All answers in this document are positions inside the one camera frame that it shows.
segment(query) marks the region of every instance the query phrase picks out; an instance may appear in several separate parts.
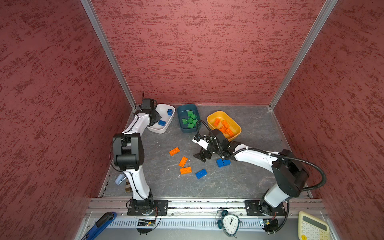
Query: yellow bin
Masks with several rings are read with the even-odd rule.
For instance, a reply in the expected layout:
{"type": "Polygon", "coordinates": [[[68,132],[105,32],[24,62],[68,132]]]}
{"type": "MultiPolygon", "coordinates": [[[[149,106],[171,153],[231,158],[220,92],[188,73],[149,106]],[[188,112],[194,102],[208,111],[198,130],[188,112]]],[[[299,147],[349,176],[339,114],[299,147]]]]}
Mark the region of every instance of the yellow bin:
{"type": "Polygon", "coordinates": [[[224,137],[226,137],[228,141],[234,140],[241,133],[241,127],[230,116],[228,116],[228,114],[223,111],[217,111],[207,117],[208,126],[212,130],[215,128],[221,128],[223,126],[223,124],[221,123],[222,120],[227,121],[227,123],[229,124],[229,129],[234,134],[233,137],[230,137],[228,134],[223,133],[224,137]],[[214,126],[216,119],[220,119],[220,123],[217,125],[217,127],[214,126]]]}

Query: alarm clock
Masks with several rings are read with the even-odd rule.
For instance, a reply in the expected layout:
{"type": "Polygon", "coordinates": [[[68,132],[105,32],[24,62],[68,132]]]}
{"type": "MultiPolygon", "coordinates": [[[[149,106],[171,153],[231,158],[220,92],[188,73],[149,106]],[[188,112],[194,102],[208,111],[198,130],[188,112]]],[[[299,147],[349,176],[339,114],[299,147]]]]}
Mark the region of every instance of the alarm clock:
{"type": "Polygon", "coordinates": [[[227,210],[221,212],[221,218],[217,221],[217,226],[223,229],[225,234],[230,237],[235,237],[239,229],[240,219],[235,214],[229,214],[227,210]]]}

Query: blue tool handle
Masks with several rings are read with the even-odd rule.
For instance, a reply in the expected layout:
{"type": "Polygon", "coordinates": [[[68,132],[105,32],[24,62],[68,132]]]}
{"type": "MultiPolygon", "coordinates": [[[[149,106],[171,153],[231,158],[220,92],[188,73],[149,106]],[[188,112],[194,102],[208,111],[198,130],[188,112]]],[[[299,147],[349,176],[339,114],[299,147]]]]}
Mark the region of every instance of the blue tool handle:
{"type": "Polygon", "coordinates": [[[81,240],[95,239],[117,217],[115,212],[106,212],[81,240]]]}

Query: clock face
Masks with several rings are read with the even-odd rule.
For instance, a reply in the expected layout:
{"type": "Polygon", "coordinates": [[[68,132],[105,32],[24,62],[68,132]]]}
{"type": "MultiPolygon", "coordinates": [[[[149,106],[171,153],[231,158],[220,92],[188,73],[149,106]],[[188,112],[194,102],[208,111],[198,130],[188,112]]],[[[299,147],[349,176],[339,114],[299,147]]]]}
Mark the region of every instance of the clock face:
{"type": "Polygon", "coordinates": [[[229,235],[235,235],[239,226],[239,218],[235,215],[223,217],[223,227],[229,235]]]}

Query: white arm segment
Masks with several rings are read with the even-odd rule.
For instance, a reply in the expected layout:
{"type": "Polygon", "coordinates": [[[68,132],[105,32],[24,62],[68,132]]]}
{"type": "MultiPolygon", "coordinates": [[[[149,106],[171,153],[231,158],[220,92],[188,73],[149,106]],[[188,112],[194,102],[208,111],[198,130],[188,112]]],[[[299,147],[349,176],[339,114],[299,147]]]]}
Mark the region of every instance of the white arm segment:
{"type": "MultiPolygon", "coordinates": [[[[125,129],[122,133],[124,134],[132,134],[134,132],[143,134],[145,128],[149,125],[149,115],[146,113],[135,114],[133,121],[131,124],[125,129]]],[[[129,180],[129,184],[131,185],[133,191],[133,199],[135,200],[143,200],[148,198],[149,196],[149,186],[145,181],[144,172],[142,166],[139,167],[139,170],[128,169],[124,174],[127,176],[129,180]]]]}
{"type": "MultiPolygon", "coordinates": [[[[247,147],[248,146],[244,144],[240,144],[235,148],[235,151],[242,148],[247,148],[247,147]]],[[[271,157],[261,152],[249,150],[249,151],[239,152],[238,154],[235,155],[235,159],[239,162],[248,162],[250,164],[265,168],[268,171],[273,172],[272,162],[276,161],[277,157],[271,157]]],[[[289,195],[285,194],[277,184],[275,184],[272,188],[270,188],[264,196],[265,201],[273,207],[279,206],[279,204],[287,198],[289,198],[289,195]]]]}

